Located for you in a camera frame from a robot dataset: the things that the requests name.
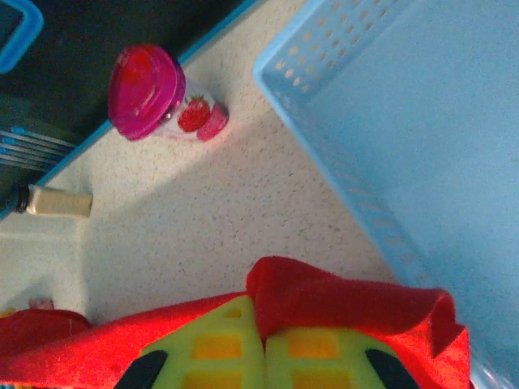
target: pink jar lid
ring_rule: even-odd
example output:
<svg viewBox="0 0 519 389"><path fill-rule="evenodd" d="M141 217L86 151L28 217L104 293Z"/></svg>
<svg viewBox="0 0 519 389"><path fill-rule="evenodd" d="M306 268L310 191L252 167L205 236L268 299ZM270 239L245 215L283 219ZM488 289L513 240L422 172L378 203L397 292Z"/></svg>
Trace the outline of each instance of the pink jar lid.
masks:
<svg viewBox="0 0 519 389"><path fill-rule="evenodd" d="M110 78L108 117L128 140L142 139L185 94L184 72L163 49L129 46L119 55Z"/></svg>

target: red cloth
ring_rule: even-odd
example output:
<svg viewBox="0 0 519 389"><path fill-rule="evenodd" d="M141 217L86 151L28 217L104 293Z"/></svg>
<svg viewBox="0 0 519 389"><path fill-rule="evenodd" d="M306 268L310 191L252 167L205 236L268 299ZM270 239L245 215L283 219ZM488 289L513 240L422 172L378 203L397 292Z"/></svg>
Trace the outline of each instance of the red cloth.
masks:
<svg viewBox="0 0 519 389"><path fill-rule="evenodd" d="M456 324L453 300L443 290L343 280L293 259L270 257L249 273L247 294L263 340L287 327L352 327L389 344L421 388L470 387L468 333ZM0 319L0 382L111 388L146 345L240 295L152 310L54 341L50 332L38 341L24 336L26 325L16 318L31 311ZM53 312L46 311L49 328L80 326L77 317ZM18 344L4 341L13 339Z"/></svg>

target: white speckled countertop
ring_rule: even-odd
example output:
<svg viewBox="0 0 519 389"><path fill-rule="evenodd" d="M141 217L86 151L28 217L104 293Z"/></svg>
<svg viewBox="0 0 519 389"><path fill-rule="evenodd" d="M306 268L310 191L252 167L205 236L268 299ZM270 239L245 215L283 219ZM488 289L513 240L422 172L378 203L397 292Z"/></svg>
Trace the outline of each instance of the white speckled countertop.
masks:
<svg viewBox="0 0 519 389"><path fill-rule="evenodd" d="M103 323L241 290L271 254L392 280L252 79L255 58L302 3L267 0L186 66L229 107L214 140L130 143L111 130L49 184L91 190L88 220L0 224L0 309L48 295Z"/></svg>

